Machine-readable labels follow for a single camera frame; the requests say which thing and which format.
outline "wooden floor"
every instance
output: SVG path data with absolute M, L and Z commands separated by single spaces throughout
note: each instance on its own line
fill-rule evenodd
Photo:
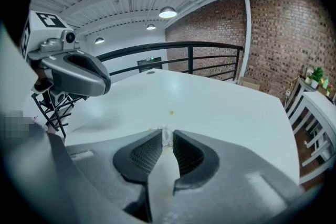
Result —
M 299 119 L 296 123 L 293 125 L 293 130 L 295 127 L 298 125 L 298 123 L 301 121 Z M 296 134 L 295 134 L 295 140 L 296 140 L 296 145 L 298 148 L 298 153 L 299 153 L 299 162 L 300 162 L 300 177 L 304 176 L 305 174 L 313 171 L 317 167 L 320 166 L 320 163 L 323 163 L 322 157 L 318 157 L 315 160 L 313 160 L 311 163 L 303 167 L 301 164 L 305 160 L 307 160 L 310 157 L 310 154 L 313 152 L 313 146 L 310 148 L 306 148 L 306 145 L 304 144 L 305 141 L 309 142 L 312 139 L 310 133 L 306 131 L 306 125 L 302 127 Z M 302 184 L 302 187 L 305 190 L 308 190 L 312 187 L 321 185 L 324 183 L 325 180 L 325 173 L 321 174 L 312 180 Z

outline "white table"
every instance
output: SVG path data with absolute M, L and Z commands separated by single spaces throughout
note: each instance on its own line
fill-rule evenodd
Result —
M 245 146 L 299 182 L 295 138 L 280 100 L 235 84 L 152 69 L 80 100 L 65 145 L 132 135 L 166 125 Z

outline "black metal railing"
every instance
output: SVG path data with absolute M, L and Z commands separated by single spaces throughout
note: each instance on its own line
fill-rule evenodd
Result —
M 236 54 L 235 55 L 214 55 L 214 56 L 194 57 L 194 48 L 197 48 L 197 47 L 232 49 L 236 51 Z M 137 70 L 137 69 L 140 71 L 140 68 L 154 68 L 154 67 L 157 67 L 158 65 L 163 65 L 165 63 L 188 61 L 188 69 L 183 70 L 181 72 L 193 74 L 194 71 L 199 71 L 203 69 L 217 68 L 217 67 L 224 67 L 224 66 L 234 66 L 232 70 L 212 74 L 207 77 L 211 78 L 211 77 L 220 76 L 223 74 L 233 73 L 231 77 L 223 79 L 223 80 L 229 80 L 229 79 L 236 78 L 237 69 L 238 69 L 238 61 L 239 61 L 239 53 L 241 50 L 243 50 L 243 47 L 236 46 L 236 45 L 230 45 L 230 44 L 214 43 L 214 42 L 200 42 L 200 41 L 179 41 L 179 42 L 154 43 L 154 44 L 139 45 L 139 46 L 133 46 L 133 47 L 128 47 L 128 48 L 124 48 L 120 50 L 111 51 L 106 54 L 99 55 L 97 58 L 100 61 L 104 62 L 104 61 L 112 60 L 112 59 L 119 58 L 122 56 L 137 54 L 137 53 L 145 52 L 145 51 L 161 50 L 161 49 L 176 49 L 176 48 L 187 48 L 188 57 L 172 59 L 172 60 L 167 60 L 167 61 L 153 62 L 153 63 L 149 63 L 146 65 L 141 65 L 141 66 L 128 67 L 128 68 L 124 68 L 121 70 L 111 72 L 110 76 L 132 71 L 132 70 Z M 215 66 L 194 68 L 194 60 L 208 59 L 208 58 L 235 58 L 235 62 L 223 63 L 223 64 L 215 65 Z
M 38 109 L 47 120 L 46 126 L 51 126 L 56 132 L 58 132 L 60 128 L 63 136 L 66 137 L 66 133 L 63 127 L 67 126 L 68 123 L 62 123 L 62 119 L 71 115 L 71 112 L 68 111 L 70 110 L 70 108 L 73 109 L 75 103 L 78 100 L 82 99 L 82 97 L 72 98 L 67 95 L 63 101 L 61 101 L 56 107 L 54 107 L 51 103 L 46 102 L 45 99 L 43 99 L 43 101 L 38 101 L 37 96 L 38 95 L 36 93 L 33 93 L 31 95 Z M 66 108 L 60 114 L 60 110 L 64 107 Z

